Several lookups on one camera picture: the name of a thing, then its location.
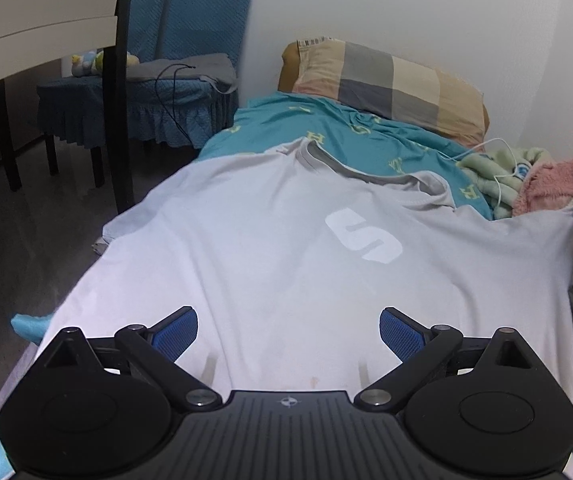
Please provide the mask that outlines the white t-shirt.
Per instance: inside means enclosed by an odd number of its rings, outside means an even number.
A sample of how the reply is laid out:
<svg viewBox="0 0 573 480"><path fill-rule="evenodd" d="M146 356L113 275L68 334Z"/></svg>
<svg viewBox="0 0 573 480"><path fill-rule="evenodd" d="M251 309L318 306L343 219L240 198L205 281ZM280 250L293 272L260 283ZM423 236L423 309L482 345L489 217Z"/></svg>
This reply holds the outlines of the white t-shirt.
<svg viewBox="0 0 573 480"><path fill-rule="evenodd" d="M364 174L305 139L196 162L175 190L110 223L55 312L22 382L36 444L2 429L22 477L573 479L573 259L540 282L527 253L547 231L573 252L573 210L488 221L434 172ZM90 346L183 306L198 336L176 364L221 408L172 408ZM405 408L357 408L401 364L388 307L491 342Z"/></svg>

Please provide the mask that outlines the pink fluffy blanket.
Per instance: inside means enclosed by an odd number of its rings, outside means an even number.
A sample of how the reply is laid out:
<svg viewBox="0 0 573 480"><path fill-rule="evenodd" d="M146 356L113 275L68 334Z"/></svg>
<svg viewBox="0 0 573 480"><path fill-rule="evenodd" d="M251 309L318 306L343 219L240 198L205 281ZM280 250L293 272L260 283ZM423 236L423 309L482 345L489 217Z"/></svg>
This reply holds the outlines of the pink fluffy blanket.
<svg viewBox="0 0 573 480"><path fill-rule="evenodd" d="M573 200L573 158L563 162L543 162L524 180L512 215L565 208Z"/></svg>

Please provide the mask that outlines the teal patterned bed sheet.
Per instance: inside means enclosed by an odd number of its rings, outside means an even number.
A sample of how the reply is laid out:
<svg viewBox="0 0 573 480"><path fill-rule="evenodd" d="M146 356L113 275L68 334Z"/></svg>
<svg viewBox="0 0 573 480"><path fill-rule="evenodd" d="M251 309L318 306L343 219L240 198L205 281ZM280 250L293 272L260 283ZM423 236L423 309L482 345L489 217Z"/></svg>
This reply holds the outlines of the teal patterned bed sheet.
<svg viewBox="0 0 573 480"><path fill-rule="evenodd" d="M230 127L207 141L195 162L262 154L300 138L317 142L339 162L366 174L395 177L433 171L451 187L455 206L474 210L486 220L494 218L479 187L459 167L471 152L461 142L303 94L277 92L241 108ZM143 201L150 203L167 190L176 196L180 179L191 174L195 162L160 181Z"/></svg>

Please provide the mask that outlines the plaid pillow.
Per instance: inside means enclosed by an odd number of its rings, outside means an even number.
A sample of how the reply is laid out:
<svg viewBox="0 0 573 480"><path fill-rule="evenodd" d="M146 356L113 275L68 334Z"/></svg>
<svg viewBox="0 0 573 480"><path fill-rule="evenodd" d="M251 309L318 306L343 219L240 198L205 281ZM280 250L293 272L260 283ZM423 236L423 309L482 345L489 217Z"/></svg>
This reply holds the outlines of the plaid pillow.
<svg viewBox="0 0 573 480"><path fill-rule="evenodd" d="M466 148L481 143L489 127L483 93L468 81L335 38L288 44L282 53L278 90L320 96L407 122Z"/></svg>

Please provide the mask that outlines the grey cloth on chair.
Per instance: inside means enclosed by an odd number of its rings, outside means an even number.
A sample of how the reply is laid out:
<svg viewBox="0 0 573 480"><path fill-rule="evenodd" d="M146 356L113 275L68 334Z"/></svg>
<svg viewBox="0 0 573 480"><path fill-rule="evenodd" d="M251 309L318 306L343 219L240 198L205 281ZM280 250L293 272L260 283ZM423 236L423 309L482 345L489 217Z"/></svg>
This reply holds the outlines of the grey cloth on chair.
<svg viewBox="0 0 573 480"><path fill-rule="evenodd" d="M191 79L207 82L222 94L238 90L238 75L226 53L189 56L181 60L157 58L151 62L129 66L126 70L126 79L128 81Z"/></svg>

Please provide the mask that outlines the plush toy on chair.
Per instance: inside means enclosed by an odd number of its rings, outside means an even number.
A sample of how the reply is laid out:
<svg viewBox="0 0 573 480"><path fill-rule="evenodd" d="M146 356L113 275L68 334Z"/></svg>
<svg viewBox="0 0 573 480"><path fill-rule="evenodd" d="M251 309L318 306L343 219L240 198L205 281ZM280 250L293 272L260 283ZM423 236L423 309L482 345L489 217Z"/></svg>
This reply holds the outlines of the plush toy on chair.
<svg viewBox="0 0 573 480"><path fill-rule="evenodd" d="M101 75L103 70L104 52L102 50L88 51L83 54L74 54L70 59L70 71L74 77L87 77Z"/></svg>

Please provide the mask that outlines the blue covered chair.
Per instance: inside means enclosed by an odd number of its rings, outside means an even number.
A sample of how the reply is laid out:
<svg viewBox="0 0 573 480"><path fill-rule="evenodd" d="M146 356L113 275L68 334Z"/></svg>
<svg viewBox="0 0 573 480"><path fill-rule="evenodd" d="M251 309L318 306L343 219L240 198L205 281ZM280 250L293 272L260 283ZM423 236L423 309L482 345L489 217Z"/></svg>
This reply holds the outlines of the blue covered chair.
<svg viewBox="0 0 573 480"><path fill-rule="evenodd" d="M231 126L239 106L238 65L251 0L131 0L127 38L130 138L200 151ZM38 128L50 174L55 142L91 153L104 183L103 53L75 54L70 76L38 84Z"/></svg>

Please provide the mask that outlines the white desk with black legs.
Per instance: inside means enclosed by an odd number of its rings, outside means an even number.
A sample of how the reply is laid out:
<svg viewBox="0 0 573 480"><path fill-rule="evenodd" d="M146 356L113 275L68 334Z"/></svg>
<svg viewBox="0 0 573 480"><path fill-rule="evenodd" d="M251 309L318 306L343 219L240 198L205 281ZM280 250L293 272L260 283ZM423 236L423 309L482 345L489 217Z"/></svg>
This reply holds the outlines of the white desk with black legs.
<svg viewBox="0 0 573 480"><path fill-rule="evenodd" d="M118 211L134 203L128 152L126 61L130 0L0 0L0 156L13 191L22 186L10 133L9 76L102 48L103 127Z"/></svg>

